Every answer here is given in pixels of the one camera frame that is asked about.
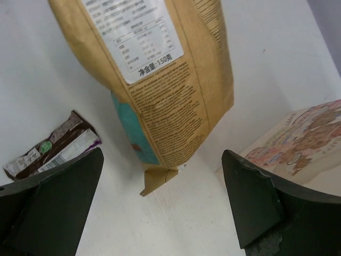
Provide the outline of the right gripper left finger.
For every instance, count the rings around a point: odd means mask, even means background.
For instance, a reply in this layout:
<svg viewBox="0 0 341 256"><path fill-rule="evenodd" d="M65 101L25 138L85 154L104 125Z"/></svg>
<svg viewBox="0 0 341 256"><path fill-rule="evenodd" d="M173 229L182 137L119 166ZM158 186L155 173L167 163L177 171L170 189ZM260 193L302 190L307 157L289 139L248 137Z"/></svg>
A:
<svg viewBox="0 0 341 256"><path fill-rule="evenodd" d="M1 255L75 255L103 163L95 148L1 186Z"/></svg>

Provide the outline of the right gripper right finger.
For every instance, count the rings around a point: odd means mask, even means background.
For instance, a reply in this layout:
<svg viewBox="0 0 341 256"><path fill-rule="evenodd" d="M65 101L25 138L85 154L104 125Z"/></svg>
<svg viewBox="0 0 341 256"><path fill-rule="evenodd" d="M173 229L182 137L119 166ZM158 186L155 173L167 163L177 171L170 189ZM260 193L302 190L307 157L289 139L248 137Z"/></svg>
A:
<svg viewBox="0 0 341 256"><path fill-rule="evenodd" d="M298 185L231 150L224 182L246 255L340 255L340 197Z"/></svg>

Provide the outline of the large brown snack bag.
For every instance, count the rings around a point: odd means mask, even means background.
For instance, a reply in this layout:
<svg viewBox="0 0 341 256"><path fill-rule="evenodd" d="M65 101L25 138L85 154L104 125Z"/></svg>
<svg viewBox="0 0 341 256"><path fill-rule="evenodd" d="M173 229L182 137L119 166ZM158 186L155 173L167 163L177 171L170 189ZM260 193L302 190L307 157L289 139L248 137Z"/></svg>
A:
<svg viewBox="0 0 341 256"><path fill-rule="evenodd" d="M80 64L111 91L146 196L178 174L234 103L220 1L50 1Z"/></svg>

